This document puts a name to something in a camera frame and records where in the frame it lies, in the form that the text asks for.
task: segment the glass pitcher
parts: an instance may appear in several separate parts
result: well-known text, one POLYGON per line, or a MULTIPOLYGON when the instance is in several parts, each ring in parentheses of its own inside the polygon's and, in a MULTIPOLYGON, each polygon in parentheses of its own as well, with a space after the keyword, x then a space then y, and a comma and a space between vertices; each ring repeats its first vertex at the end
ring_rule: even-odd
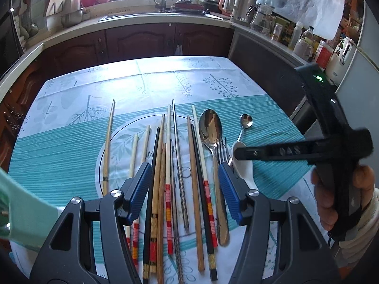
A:
POLYGON ((255 14, 255 17, 253 21, 250 24, 250 27, 264 35, 270 34, 270 26, 271 22, 273 20, 272 12, 274 11, 275 7, 271 5, 259 5, 257 13, 255 14))

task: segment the fork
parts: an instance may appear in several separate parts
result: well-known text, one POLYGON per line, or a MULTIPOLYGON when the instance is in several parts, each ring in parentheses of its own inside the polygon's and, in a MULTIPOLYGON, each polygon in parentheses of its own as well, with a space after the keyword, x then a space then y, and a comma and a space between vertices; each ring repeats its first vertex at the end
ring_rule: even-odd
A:
POLYGON ((227 162, 229 167, 234 171, 232 164, 232 157, 229 154, 226 137, 221 137, 217 140, 216 148, 217 162, 220 165, 223 162, 227 162))

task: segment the hand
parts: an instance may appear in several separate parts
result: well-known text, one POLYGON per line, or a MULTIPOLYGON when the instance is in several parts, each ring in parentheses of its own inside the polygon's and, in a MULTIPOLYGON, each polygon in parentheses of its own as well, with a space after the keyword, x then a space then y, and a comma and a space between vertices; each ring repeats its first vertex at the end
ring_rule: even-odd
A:
MULTIPOLYGON (((312 184, 315 185, 315 199, 317 202, 317 212, 320 216, 322 227, 330 231, 337 222, 338 214, 333 208, 334 194, 325 189, 320 182, 320 177, 316 169, 312 171, 312 184)), ((365 208, 373 197, 375 187, 375 175, 369 166, 357 166, 354 170, 353 185, 361 189, 362 209, 365 208)))

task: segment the plastic bottle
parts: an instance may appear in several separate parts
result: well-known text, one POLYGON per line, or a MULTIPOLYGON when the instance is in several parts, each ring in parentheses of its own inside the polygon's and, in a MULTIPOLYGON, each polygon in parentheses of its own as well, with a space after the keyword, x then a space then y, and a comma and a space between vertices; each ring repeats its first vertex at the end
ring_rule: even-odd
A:
POLYGON ((293 29, 292 37, 288 44, 288 48, 290 48, 291 50, 295 48, 298 40, 300 39, 302 28, 303 28, 303 24, 300 21, 298 21, 296 24, 296 27, 293 29))
POLYGON ((306 30, 301 36, 301 39, 306 41, 313 48, 313 42, 315 40, 315 37, 313 35, 313 27, 309 26, 309 29, 306 30))

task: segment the chopstick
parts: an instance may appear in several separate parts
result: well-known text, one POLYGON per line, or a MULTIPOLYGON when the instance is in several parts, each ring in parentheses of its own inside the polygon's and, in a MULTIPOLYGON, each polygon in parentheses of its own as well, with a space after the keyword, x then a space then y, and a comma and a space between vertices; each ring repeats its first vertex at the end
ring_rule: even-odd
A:
POLYGON ((188 127, 188 141, 189 141, 189 157, 191 161, 191 178, 192 178, 192 196, 193 196, 193 210, 195 215, 195 232, 196 232, 196 250, 198 253, 198 270, 204 271, 204 254, 203 254, 203 237, 201 233, 201 218, 200 218, 200 203, 199 203, 199 190, 198 179, 196 172, 196 158, 195 147, 191 132, 190 116, 187 116, 188 127))
POLYGON ((163 218, 164 218, 164 174, 166 163, 166 143, 162 148, 162 161, 159 182, 158 198, 158 230, 157 230, 157 279, 158 284, 163 284, 163 218))
POLYGON ((155 177, 155 163, 158 154, 158 141, 159 141, 160 128, 157 128, 155 136, 154 153, 152 161, 153 178, 151 180, 149 192, 147 194, 147 206, 145 216, 145 235, 143 240, 143 268, 142 268, 142 284, 149 284, 149 271, 150 271, 150 232, 151 232, 151 207, 153 205, 153 186, 155 177))
POLYGON ((174 175, 174 151, 173 151, 172 140, 170 140, 170 153, 171 153, 171 197, 172 197, 172 225, 174 227, 174 244, 175 244, 175 259, 177 265, 177 274, 179 284, 185 284, 183 278, 183 266, 181 264, 180 255, 180 240, 179 240, 179 229, 178 229, 178 215, 176 208, 176 190, 175 190, 175 175, 174 175))
POLYGON ((192 113, 193 113, 193 120, 194 120, 195 130, 196 130, 195 131, 196 139, 197 139, 199 154, 200 154, 201 170, 203 172, 205 197, 207 198, 207 203, 208 203, 208 214, 209 214, 209 221, 211 224, 212 242, 213 242, 213 247, 216 248, 218 245, 218 242, 217 242, 217 235, 216 235, 215 217, 213 215, 213 208, 212 208, 213 205, 212 205, 212 199, 211 199, 211 192, 209 190, 207 167, 205 165, 203 144, 200 138, 198 116, 196 115, 196 109, 194 105, 192 105, 192 113))
POLYGON ((159 140, 158 140, 158 153, 155 164, 154 173, 154 187, 153 187, 153 202, 151 207, 151 231, 150 231, 150 272, 157 272, 157 229, 158 229, 158 198, 159 198, 159 183, 161 172, 161 158, 162 158, 162 138, 163 138, 163 125, 164 114, 162 115, 159 140))
MULTIPOLYGON (((145 131, 145 140, 143 143, 143 149, 142 149, 142 156, 141 156, 141 164, 145 162, 146 160, 146 153, 147 153, 147 145, 149 143, 149 135, 150 135, 150 125, 147 125, 146 131, 145 131)), ((134 266, 136 267, 136 270, 138 271, 138 243, 140 241, 140 217, 137 218, 133 222, 133 242, 132 242, 132 251, 131 251, 131 258, 133 259, 134 266)))
POLYGON ((213 242, 212 242, 212 232, 211 232, 211 227, 210 227, 210 222, 209 222, 207 199, 205 197, 204 183, 202 180, 203 175, 201 172, 201 164, 200 164, 200 156, 199 156, 198 144, 196 142, 195 128, 193 125, 191 125, 191 132, 192 132, 192 139, 194 141, 196 168, 197 168, 199 188, 200 188, 201 205, 203 209, 203 221, 204 221, 205 241, 207 244, 208 264, 209 264, 211 281, 213 282, 213 281, 217 281, 215 249, 213 247, 213 242))
MULTIPOLYGON (((133 137, 133 146, 131 148, 129 178, 132 178, 134 176, 134 164, 136 163, 137 144, 138 144, 138 135, 135 134, 133 137)), ((125 235, 126 235, 126 243, 128 244, 128 247, 131 250, 131 247, 130 247, 130 226, 124 225, 124 229, 125 229, 125 235)))
POLYGON ((184 228, 188 231, 190 229, 190 225, 188 223, 186 194, 185 194, 185 190, 184 190, 183 170, 181 167, 180 144, 179 144, 178 125, 177 125, 177 121, 176 121, 176 110, 175 110, 175 101, 174 100, 172 100, 172 113, 174 115, 174 134, 175 134, 175 146, 176 146, 176 161, 177 161, 177 165, 178 165, 181 211, 183 213, 184 228))
POLYGON ((111 142, 112 121, 113 121, 113 114, 114 114, 115 105, 116 105, 116 100, 113 99, 112 106, 111 106, 111 113, 109 114, 107 135, 105 137, 104 164, 103 164, 103 196, 105 196, 108 193, 109 144, 111 142))
POLYGON ((171 106, 167 107, 167 132, 166 132, 166 182, 165 182, 165 200, 166 200, 166 232, 167 232, 167 253, 168 255, 174 254, 174 248, 172 247, 172 225, 171 225, 171 190, 170 190, 170 165, 171 165, 171 150, 170 150, 170 138, 171 138, 171 106))

